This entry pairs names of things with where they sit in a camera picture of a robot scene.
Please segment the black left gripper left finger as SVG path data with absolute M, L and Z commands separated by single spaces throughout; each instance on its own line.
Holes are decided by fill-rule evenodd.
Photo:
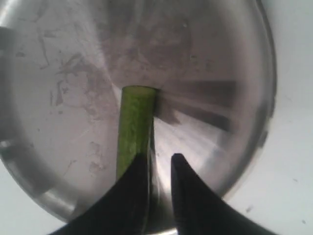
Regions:
M 149 210 L 149 169 L 137 154 L 117 183 L 91 208 L 55 235 L 142 235 Z

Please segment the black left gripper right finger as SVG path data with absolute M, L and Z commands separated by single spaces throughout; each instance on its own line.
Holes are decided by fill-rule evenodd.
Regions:
M 267 235 L 216 195 L 182 154 L 171 158 L 172 203 L 180 235 Z

